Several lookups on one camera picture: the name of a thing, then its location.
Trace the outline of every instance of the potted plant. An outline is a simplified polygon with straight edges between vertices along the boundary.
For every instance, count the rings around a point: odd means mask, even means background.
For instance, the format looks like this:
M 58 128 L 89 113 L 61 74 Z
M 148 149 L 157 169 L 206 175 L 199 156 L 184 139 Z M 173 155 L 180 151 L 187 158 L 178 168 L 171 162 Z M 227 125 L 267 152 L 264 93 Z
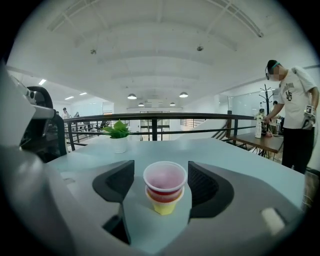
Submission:
M 127 150 L 128 136 L 130 131 L 128 129 L 128 124 L 123 123 L 120 120 L 117 121 L 113 128 L 106 126 L 102 128 L 107 135 L 112 139 L 113 150 L 116 154 L 124 153 Z
M 265 118 L 265 115 L 261 112 L 259 112 L 258 114 L 256 114 L 254 116 L 254 119 L 256 120 L 256 125 L 255 125 L 255 133 L 254 136 L 256 138 L 261 138 L 261 132 L 262 132 L 262 120 Z

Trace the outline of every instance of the pink cup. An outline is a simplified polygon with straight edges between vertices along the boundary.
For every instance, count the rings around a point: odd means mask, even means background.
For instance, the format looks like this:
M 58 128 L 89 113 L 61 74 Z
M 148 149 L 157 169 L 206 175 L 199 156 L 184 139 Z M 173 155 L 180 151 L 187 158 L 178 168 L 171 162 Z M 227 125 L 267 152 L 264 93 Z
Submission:
M 180 165 L 170 161 L 159 161 L 150 164 L 143 172 L 143 179 L 152 194 L 171 195 L 187 181 L 187 172 Z

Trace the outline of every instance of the ceiling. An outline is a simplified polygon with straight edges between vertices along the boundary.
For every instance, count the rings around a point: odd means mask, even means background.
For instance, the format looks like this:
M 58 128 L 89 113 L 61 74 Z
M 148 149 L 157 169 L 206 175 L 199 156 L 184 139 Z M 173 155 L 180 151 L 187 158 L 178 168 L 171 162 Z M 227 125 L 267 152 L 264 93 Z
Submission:
M 48 0 L 20 30 L 7 65 L 128 107 L 181 107 L 260 78 L 270 52 L 284 54 L 272 44 L 289 37 L 299 31 L 273 1 Z
M 9 75 L 15 77 L 19 80 L 25 87 L 31 86 L 42 86 L 45 88 L 50 94 L 51 100 L 55 103 L 63 103 L 63 104 L 73 104 L 79 101 L 91 99 L 93 96 L 90 94 L 79 95 L 84 93 L 85 91 L 79 91 L 67 86 L 63 86 L 51 81 L 44 82 L 43 85 L 39 85 L 39 82 L 43 79 L 42 77 L 36 77 L 29 74 L 22 74 L 16 71 L 9 70 Z M 74 98 L 65 100 L 65 98 L 74 96 Z

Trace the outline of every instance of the black pants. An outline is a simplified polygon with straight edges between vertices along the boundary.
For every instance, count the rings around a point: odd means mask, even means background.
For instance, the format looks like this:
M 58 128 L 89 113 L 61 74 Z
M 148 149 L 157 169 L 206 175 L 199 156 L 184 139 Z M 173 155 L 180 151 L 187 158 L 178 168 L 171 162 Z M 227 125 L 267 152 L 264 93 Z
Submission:
M 282 165 L 304 174 L 314 147 L 315 128 L 311 130 L 283 128 Z

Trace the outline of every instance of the man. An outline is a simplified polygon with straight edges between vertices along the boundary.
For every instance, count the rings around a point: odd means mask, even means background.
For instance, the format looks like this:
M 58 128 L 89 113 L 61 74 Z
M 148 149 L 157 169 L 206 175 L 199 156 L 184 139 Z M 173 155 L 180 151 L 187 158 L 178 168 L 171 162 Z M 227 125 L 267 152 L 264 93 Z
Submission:
M 63 108 L 62 119 L 71 118 L 72 116 L 68 113 L 67 109 Z
M 280 84 L 278 104 L 264 120 L 269 123 L 285 105 L 282 164 L 289 168 L 294 166 L 304 174 L 314 147 L 312 124 L 319 103 L 318 88 L 301 67 L 286 69 L 276 60 L 269 60 L 265 69 L 267 78 Z
M 275 106 L 278 105 L 278 101 L 274 101 L 273 102 L 273 107 L 272 110 L 274 110 Z M 277 133 L 277 119 L 280 118 L 280 115 L 276 115 L 275 117 L 271 118 L 271 122 L 270 122 L 270 128 L 271 128 L 271 132 L 272 134 L 276 134 Z

